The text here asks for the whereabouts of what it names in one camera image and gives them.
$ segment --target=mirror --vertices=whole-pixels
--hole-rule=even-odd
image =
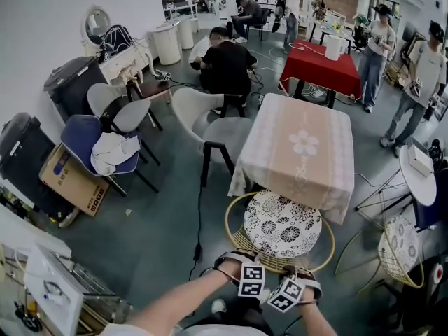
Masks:
[[[111,27],[111,21],[106,12],[99,6],[92,7],[85,19],[85,32],[90,41],[100,45],[109,27]]]

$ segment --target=white chair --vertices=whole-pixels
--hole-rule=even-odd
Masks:
[[[87,100],[89,102],[90,109],[95,116],[100,117],[110,117],[107,113],[108,107],[116,99],[126,95],[125,87],[111,86],[106,83],[95,83],[87,91]],[[115,117],[111,118],[112,129],[117,133],[129,133],[137,130],[148,114],[152,120],[162,130],[160,123],[154,116],[153,112],[150,110],[151,101],[149,99],[140,99],[137,101],[132,101],[132,97],[128,95],[129,103],[122,107]],[[146,149],[149,155],[154,159],[157,165],[160,165],[159,160],[156,158],[154,153],[149,149],[148,145],[141,140],[141,145]]]
[[[243,117],[221,117],[207,127],[202,136],[193,132],[195,121],[207,111],[227,105],[224,94],[207,94],[189,87],[178,89],[172,97],[174,112],[183,128],[204,154],[201,185],[207,186],[210,159],[226,164],[233,175],[234,164],[252,128],[252,121]]]

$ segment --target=gray pants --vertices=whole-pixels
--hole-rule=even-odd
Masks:
[[[291,47],[289,46],[289,44],[296,40],[298,29],[298,20],[295,18],[294,14],[289,14],[288,18],[286,19],[285,42],[283,43],[283,48],[287,52],[291,51]]]
[[[364,49],[358,67],[358,74],[361,79],[362,96],[366,106],[375,105],[379,82],[386,67],[386,61],[387,59],[384,56],[373,52],[368,46]]]
[[[420,105],[420,103],[415,102],[410,96],[404,92],[401,96],[400,105],[398,106],[398,110],[395,112],[395,115],[392,119],[391,126],[387,130],[385,137],[389,140],[394,139],[394,133],[397,129],[397,125],[400,122],[401,118],[404,116],[406,112],[412,109],[412,115],[407,123],[403,132],[401,132],[400,136],[395,140],[395,145],[397,147],[401,147],[406,143],[406,140],[412,136],[417,127],[419,126],[421,118],[425,114],[426,108]]]

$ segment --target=hand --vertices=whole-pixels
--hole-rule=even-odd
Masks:
[[[242,264],[238,260],[226,259],[219,265],[219,269],[239,280],[241,276],[241,266]]]

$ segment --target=white box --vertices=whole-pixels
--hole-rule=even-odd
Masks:
[[[428,177],[433,173],[433,160],[415,145],[409,146],[407,156],[409,158],[409,165],[424,176]]]

